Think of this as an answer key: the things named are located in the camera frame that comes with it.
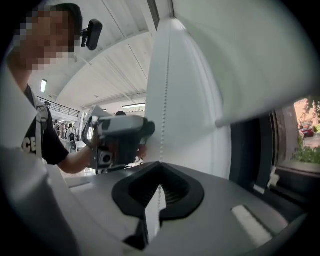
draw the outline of black mount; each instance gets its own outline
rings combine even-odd
[[[88,47],[90,51],[94,51],[97,48],[102,28],[103,25],[99,20],[90,20],[88,27],[81,31],[81,47]]]

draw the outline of gray camera body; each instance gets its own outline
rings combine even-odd
[[[99,146],[88,138],[89,130],[94,131]],[[111,116],[100,107],[94,107],[84,121],[83,142],[92,148],[89,168],[97,174],[124,169],[136,161],[141,144],[155,132],[155,124],[141,116]]]

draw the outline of camcorder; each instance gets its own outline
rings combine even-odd
[[[93,150],[88,167],[97,174],[135,163],[140,145],[145,145],[155,132],[155,123],[145,117],[111,116],[99,106],[89,111],[83,125],[82,141]]]

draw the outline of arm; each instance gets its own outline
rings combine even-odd
[[[58,165],[65,173],[76,174],[90,164],[91,152],[89,147],[85,147],[77,153],[69,153],[52,126],[52,116],[48,110],[47,129],[43,135],[42,157],[49,165]]]
[[[68,154],[58,166],[67,174],[77,174],[90,164],[91,154],[92,150],[86,146],[79,152]]]

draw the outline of video camera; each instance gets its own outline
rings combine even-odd
[[[139,146],[145,145],[155,132],[155,124],[147,118],[111,116],[99,106],[91,109],[83,124],[82,141],[93,150],[89,168],[97,174],[134,163]],[[98,147],[94,147],[90,135],[100,141]]]

